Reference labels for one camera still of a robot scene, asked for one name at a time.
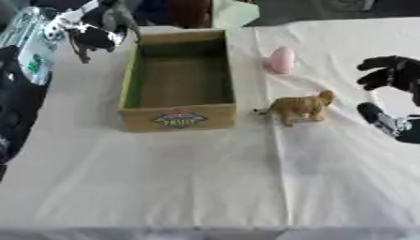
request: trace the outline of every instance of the tiger figurine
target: tiger figurine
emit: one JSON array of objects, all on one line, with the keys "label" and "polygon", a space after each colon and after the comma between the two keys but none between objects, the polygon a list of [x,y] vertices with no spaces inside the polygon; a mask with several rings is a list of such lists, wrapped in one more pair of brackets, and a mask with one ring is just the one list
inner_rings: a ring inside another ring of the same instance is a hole
[{"label": "tiger figurine", "polygon": [[322,121],[323,107],[330,105],[334,100],[334,93],[329,90],[322,91],[318,96],[310,97],[282,97],[276,99],[267,110],[254,109],[255,113],[277,113],[284,126],[293,127],[292,117]]}]

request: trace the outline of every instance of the black robot glove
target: black robot glove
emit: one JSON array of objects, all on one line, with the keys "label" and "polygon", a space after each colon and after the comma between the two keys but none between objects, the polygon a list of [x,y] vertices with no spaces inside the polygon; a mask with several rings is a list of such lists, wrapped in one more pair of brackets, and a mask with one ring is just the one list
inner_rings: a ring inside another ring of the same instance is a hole
[{"label": "black robot glove", "polygon": [[373,103],[357,106],[365,120],[385,134],[403,143],[420,143],[420,115],[393,118]]},{"label": "black robot glove", "polygon": [[45,85],[31,83],[17,59],[19,49],[0,49],[0,181],[7,163],[21,151],[47,95]]},{"label": "black robot glove", "polygon": [[393,86],[411,92],[412,101],[420,106],[420,61],[400,56],[374,57],[366,59],[357,68],[363,71],[380,68],[357,81],[365,90]]}]

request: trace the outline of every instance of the wooden crate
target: wooden crate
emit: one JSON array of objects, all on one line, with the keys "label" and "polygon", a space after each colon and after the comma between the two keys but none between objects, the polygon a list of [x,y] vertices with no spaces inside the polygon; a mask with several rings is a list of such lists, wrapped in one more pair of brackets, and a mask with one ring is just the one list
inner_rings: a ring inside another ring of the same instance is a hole
[{"label": "wooden crate", "polygon": [[128,62],[119,112],[129,131],[232,127],[225,32],[144,36]]}]

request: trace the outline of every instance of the white tablecloth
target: white tablecloth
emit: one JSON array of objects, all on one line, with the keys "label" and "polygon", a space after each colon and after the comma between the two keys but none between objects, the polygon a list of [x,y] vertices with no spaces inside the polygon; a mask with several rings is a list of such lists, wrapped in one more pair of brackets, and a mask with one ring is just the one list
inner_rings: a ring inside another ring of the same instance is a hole
[{"label": "white tablecloth", "polygon": [[[140,239],[130,236],[144,227],[194,226],[287,228],[279,239],[288,240],[416,239],[407,228],[420,221],[420,147],[368,126],[355,106],[376,100],[394,115],[417,110],[404,93],[373,97],[354,81],[367,57],[420,58],[419,25],[408,18],[231,30],[238,124],[210,131],[122,132],[116,105],[128,45],[95,53],[87,66],[64,48],[33,134],[0,186],[0,227],[63,229],[52,235],[64,239],[82,228]],[[296,51],[290,76],[263,70],[262,58],[280,45]],[[324,88],[337,94],[324,122],[283,128],[250,113]]]},{"label": "white tablecloth", "polygon": [[420,19],[297,22],[256,30],[266,56],[295,50],[290,76],[265,73],[270,100],[331,89],[337,99],[321,123],[274,126],[288,225],[310,227],[416,227],[420,224],[420,145],[400,143],[369,126],[356,105],[376,101],[388,113],[418,110],[411,96],[392,89],[372,94],[355,81],[355,67],[382,55],[420,58]]},{"label": "white tablecloth", "polygon": [[117,103],[132,41],[83,65],[69,46],[23,151],[0,185],[0,228],[284,226],[252,29],[232,31],[232,129],[128,133]]}]

